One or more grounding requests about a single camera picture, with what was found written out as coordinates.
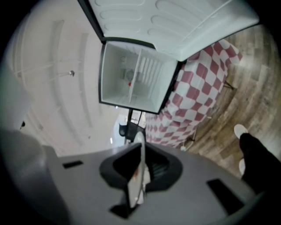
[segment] person's leg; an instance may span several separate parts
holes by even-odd
[[[245,161],[245,172],[242,179],[256,193],[274,187],[281,174],[281,162],[257,138],[250,135],[246,129],[241,132],[238,138],[240,138],[239,145]]]

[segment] wooden floor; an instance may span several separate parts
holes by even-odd
[[[189,152],[208,157],[241,177],[238,164],[243,155],[233,132],[238,123],[281,159],[281,62],[272,37],[262,25],[226,40],[243,54],[239,65],[228,70],[227,81],[235,89],[223,88],[212,118],[199,125]]]

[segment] checkered tablecloth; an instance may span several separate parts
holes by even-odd
[[[191,56],[179,71],[175,91],[159,115],[146,114],[148,142],[178,147],[192,136],[215,105],[227,77],[227,68],[242,54],[220,40]]]

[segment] white shoe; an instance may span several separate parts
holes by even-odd
[[[234,126],[234,133],[236,135],[237,138],[240,139],[240,136],[244,133],[249,133],[248,130],[241,124],[236,124]]]
[[[241,175],[243,175],[245,173],[245,161],[244,159],[241,159],[239,162],[239,170]]]

